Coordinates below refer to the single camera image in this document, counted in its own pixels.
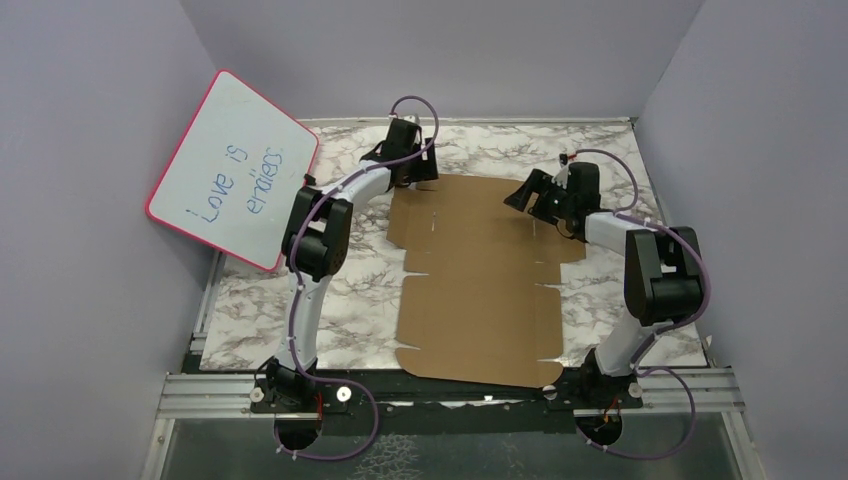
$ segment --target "brown cardboard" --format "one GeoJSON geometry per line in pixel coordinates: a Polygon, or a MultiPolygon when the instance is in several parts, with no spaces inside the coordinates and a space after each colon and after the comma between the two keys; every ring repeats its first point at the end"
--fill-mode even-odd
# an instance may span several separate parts
{"type": "Polygon", "coordinates": [[[395,352],[421,377],[542,387],[562,365],[560,263],[582,243],[504,205],[521,182],[442,175],[398,189],[389,241],[406,249],[395,352]]]}

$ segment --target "bolt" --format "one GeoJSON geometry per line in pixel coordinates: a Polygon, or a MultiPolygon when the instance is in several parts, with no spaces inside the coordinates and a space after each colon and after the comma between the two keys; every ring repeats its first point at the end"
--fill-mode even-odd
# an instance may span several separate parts
{"type": "Polygon", "coordinates": [[[248,395],[248,397],[250,397],[251,402],[259,403],[262,400],[265,400],[265,392],[262,391],[261,388],[255,387],[253,390],[250,391],[250,395],[248,395]]]}
{"type": "Polygon", "coordinates": [[[553,385],[545,385],[544,387],[542,387],[542,395],[547,400],[556,399],[556,387],[554,387],[553,385]]]}
{"type": "Polygon", "coordinates": [[[348,387],[341,387],[338,389],[338,391],[336,391],[336,398],[342,403],[345,403],[350,400],[350,397],[352,396],[353,392],[351,392],[350,388],[348,387]]]}
{"type": "Polygon", "coordinates": [[[642,386],[633,382],[629,387],[627,387],[627,393],[629,393],[633,398],[642,398],[642,386]]]}

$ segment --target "lavender wall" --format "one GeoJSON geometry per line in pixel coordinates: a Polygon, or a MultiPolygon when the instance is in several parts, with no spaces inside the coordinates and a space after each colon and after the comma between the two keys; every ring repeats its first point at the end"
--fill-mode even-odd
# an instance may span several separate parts
{"type": "Polygon", "coordinates": [[[0,1],[0,477],[140,474],[210,254],[143,202],[213,73],[175,0],[0,1]]]}
{"type": "Polygon", "coordinates": [[[301,118],[635,116],[702,0],[181,0],[212,60],[301,118]]]}
{"type": "Polygon", "coordinates": [[[770,478],[848,470],[848,3],[707,0],[636,125],[770,478]]]}

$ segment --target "marble tabletop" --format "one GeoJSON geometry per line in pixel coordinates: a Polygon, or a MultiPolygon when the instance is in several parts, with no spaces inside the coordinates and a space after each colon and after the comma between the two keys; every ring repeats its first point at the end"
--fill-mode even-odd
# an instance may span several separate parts
{"type": "MultiPolygon", "coordinates": [[[[320,138],[313,166],[318,185],[356,168],[359,158],[386,133],[385,122],[342,122],[313,127],[320,138]]],[[[425,134],[428,127],[425,123],[425,134]]],[[[566,149],[603,148],[633,169],[640,201],[635,214],[660,217],[636,139],[624,122],[587,124],[452,124],[437,140],[441,173],[524,180],[533,168],[559,171],[566,149]]],[[[626,173],[606,157],[584,154],[601,169],[602,206],[624,206],[632,198],[626,173]]],[[[333,278],[318,333],[319,368],[399,368],[394,351],[404,251],[386,240],[391,192],[355,214],[350,250],[333,278]]],[[[624,260],[588,245],[586,259],[561,267],[563,346],[559,360],[580,365],[588,350],[612,330],[624,309],[624,260]]],[[[267,273],[226,258],[215,286],[203,370],[253,369],[272,355],[283,336],[288,298],[286,270],[267,273]]],[[[643,366],[705,366],[694,326],[662,337],[643,366]]]]}

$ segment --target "purple cable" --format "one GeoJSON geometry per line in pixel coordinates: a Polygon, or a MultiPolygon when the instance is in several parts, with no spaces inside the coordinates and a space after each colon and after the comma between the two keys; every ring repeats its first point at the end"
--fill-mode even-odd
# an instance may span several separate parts
{"type": "Polygon", "coordinates": [[[576,157],[577,155],[579,155],[581,153],[599,153],[601,155],[606,155],[609,158],[615,160],[619,165],[621,165],[622,168],[624,168],[624,171],[627,172],[627,176],[630,177],[630,183],[633,185],[633,201],[630,202],[630,205],[628,205],[626,207],[616,208],[615,210],[612,211],[612,213],[618,213],[618,212],[621,212],[621,211],[624,211],[624,210],[630,210],[631,208],[636,206],[636,202],[639,201],[639,187],[636,184],[636,176],[633,175],[633,170],[631,170],[630,167],[628,167],[627,164],[624,163],[624,160],[618,158],[618,156],[613,154],[613,153],[610,153],[606,150],[601,150],[599,148],[581,148],[579,150],[575,150],[574,156],[576,157]]]}
{"type": "Polygon", "coordinates": [[[586,439],[587,445],[589,445],[590,447],[595,448],[597,450],[600,450],[604,453],[608,453],[610,455],[620,457],[620,458],[627,458],[627,459],[630,459],[630,460],[661,460],[663,458],[668,458],[668,457],[676,454],[680,450],[682,450],[689,443],[689,441],[692,439],[692,435],[695,433],[695,424],[697,422],[697,414],[695,412],[695,398],[692,396],[692,390],[689,389],[689,385],[686,385],[686,382],[683,380],[683,378],[681,378],[680,375],[675,373],[672,369],[670,369],[668,367],[652,367],[652,368],[649,368],[649,369],[647,369],[643,372],[639,372],[638,371],[639,360],[641,359],[642,355],[644,355],[645,352],[647,352],[648,349],[651,348],[651,345],[653,345],[654,340],[659,335],[662,335],[663,333],[666,333],[666,332],[670,332],[672,330],[676,330],[678,328],[685,327],[686,325],[690,325],[692,322],[694,322],[695,320],[700,318],[701,315],[704,314],[704,311],[707,309],[707,305],[709,305],[709,303],[710,303],[710,297],[712,296],[712,285],[710,283],[710,275],[707,272],[707,267],[706,267],[706,265],[704,265],[703,259],[701,259],[701,256],[698,255],[698,252],[696,252],[695,249],[692,248],[691,245],[689,245],[689,243],[687,243],[685,240],[683,240],[683,238],[681,238],[680,235],[676,234],[673,230],[671,230],[670,228],[668,228],[664,225],[659,225],[659,224],[656,224],[656,223],[650,223],[648,221],[641,220],[641,219],[636,218],[634,216],[621,213],[623,210],[629,210],[629,209],[632,209],[633,207],[635,207],[636,202],[639,199],[639,192],[638,192],[639,187],[636,183],[636,177],[633,175],[633,171],[630,169],[630,167],[628,167],[627,164],[625,164],[622,159],[618,158],[617,156],[613,155],[610,152],[607,152],[606,150],[599,150],[599,149],[595,149],[595,148],[584,148],[584,149],[577,150],[576,153],[575,153],[575,156],[579,153],[600,153],[602,155],[606,155],[606,156],[612,158],[613,160],[615,160],[616,162],[618,162],[619,165],[624,167],[624,170],[627,172],[627,176],[630,177],[630,182],[633,184],[633,201],[630,203],[630,205],[628,205],[626,207],[617,208],[617,209],[613,210],[613,215],[615,215],[616,217],[618,217],[618,218],[620,218],[624,221],[633,223],[635,225],[641,225],[641,226],[653,228],[654,230],[659,230],[659,231],[665,233],[666,235],[670,236],[672,239],[674,239],[675,242],[677,242],[681,247],[683,247],[684,250],[686,250],[686,253],[688,253],[689,255],[692,256],[692,258],[695,259],[695,263],[698,264],[698,268],[701,270],[701,289],[703,290],[704,299],[701,301],[701,305],[698,307],[698,310],[696,310],[695,313],[692,314],[692,316],[690,316],[689,318],[687,318],[686,320],[684,320],[684,321],[682,321],[678,324],[669,325],[667,327],[657,329],[657,331],[654,333],[654,335],[651,335],[648,338],[646,338],[645,341],[642,342],[642,344],[639,345],[639,347],[636,349],[633,356],[630,357],[630,363],[633,366],[633,370],[636,371],[637,377],[644,378],[644,377],[647,377],[648,375],[651,375],[655,372],[667,372],[671,376],[673,376],[678,382],[680,382],[680,385],[683,386],[683,390],[686,392],[686,396],[689,397],[689,407],[691,409],[691,416],[690,416],[690,420],[689,420],[689,429],[686,431],[686,435],[683,437],[683,439],[680,441],[680,443],[678,443],[676,446],[672,447],[670,450],[663,452],[663,453],[658,453],[658,454],[627,453],[627,452],[622,452],[621,450],[616,450],[614,448],[609,448],[608,446],[595,443],[591,439],[589,439],[589,437],[587,437],[586,434],[583,433],[582,430],[580,430],[579,428],[577,429],[577,431],[580,432],[580,434],[583,436],[583,438],[586,439]]]}
{"type": "Polygon", "coordinates": [[[324,461],[333,462],[333,461],[347,460],[349,458],[353,458],[353,457],[359,455],[360,453],[362,453],[366,449],[368,449],[368,447],[370,447],[374,443],[374,441],[377,439],[377,433],[380,429],[380,410],[377,407],[377,400],[374,399],[374,395],[367,388],[365,388],[364,385],[362,385],[358,382],[354,382],[353,380],[344,380],[344,379],[340,379],[340,378],[316,377],[315,375],[308,373],[303,368],[303,365],[301,365],[300,360],[297,358],[297,346],[294,343],[295,342],[295,340],[294,340],[294,317],[295,317],[295,311],[297,311],[297,305],[300,302],[301,289],[303,288],[304,283],[303,283],[303,275],[301,275],[300,270],[297,268],[297,262],[295,260],[297,258],[297,251],[300,248],[300,241],[303,240],[303,236],[306,234],[306,229],[309,226],[309,223],[312,222],[312,219],[315,218],[315,215],[318,214],[318,210],[321,209],[321,206],[324,205],[324,203],[326,203],[327,200],[330,197],[332,197],[336,192],[338,192],[339,188],[346,187],[351,182],[353,182],[354,180],[356,180],[357,178],[359,178],[360,176],[362,176],[366,172],[370,172],[371,170],[375,170],[377,168],[391,167],[391,166],[398,165],[398,164],[401,164],[401,163],[404,163],[404,162],[408,162],[408,161],[415,159],[417,157],[420,157],[425,151],[429,150],[430,147],[432,147],[433,144],[436,143],[436,137],[439,134],[439,116],[436,114],[436,109],[433,108],[433,105],[431,105],[430,102],[428,102],[427,100],[425,100],[425,99],[423,99],[423,98],[421,98],[417,95],[403,96],[403,97],[399,98],[394,103],[394,105],[392,105],[392,109],[391,109],[391,112],[389,114],[390,115],[396,115],[395,109],[397,108],[397,106],[401,102],[403,102],[405,100],[417,100],[417,101],[423,103],[428,109],[430,109],[430,113],[433,115],[433,123],[434,123],[433,137],[430,139],[430,141],[426,145],[424,145],[424,147],[422,147],[421,150],[419,150],[419,151],[417,151],[417,152],[415,152],[411,155],[407,155],[406,157],[399,158],[397,160],[391,160],[391,161],[380,163],[380,164],[370,165],[370,166],[366,167],[365,169],[354,172],[351,176],[346,178],[339,185],[330,189],[328,192],[324,193],[321,196],[321,198],[318,200],[318,202],[315,203],[315,206],[312,207],[312,210],[309,211],[309,214],[306,216],[306,219],[303,221],[303,225],[300,226],[300,230],[298,230],[297,235],[295,235],[294,241],[292,242],[292,249],[291,249],[291,253],[289,254],[289,265],[291,265],[291,271],[295,274],[295,277],[297,277],[297,288],[295,289],[294,297],[292,298],[292,308],[291,308],[291,313],[289,314],[289,329],[288,329],[289,349],[291,350],[291,353],[292,353],[292,360],[294,361],[295,369],[297,370],[298,373],[303,375],[304,378],[306,378],[307,380],[316,382],[316,383],[334,383],[334,384],[338,384],[338,385],[347,385],[349,387],[353,387],[353,388],[357,388],[359,390],[362,390],[362,392],[365,394],[365,396],[368,397],[368,401],[371,402],[371,406],[373,407],[374,427],[371,429],[371,434],[365,440],[365,443],[363,443],[359,447],[357,447],[354,450],[352,450],[352,451],[350,451],[346,454],[343,454],[343,455],[330,455],[330,456],[315,455],[315,454],[310,454],[310,453],[297,453],[297,450],[289,450],[288,448],[283,446],[282,443],[280,442],[279,435],[277,435],[277,430],[275,428],[274,429],[274,439],[276,440],[277,446],[279,447],[278,450],[277,450],[278,453],[282,451],[282,452],[286,452],[288,454],[291,454],[293,456],[293,458],[301,457],[301,458],[308,458],[310,460],[324,460],[324,461]]]}

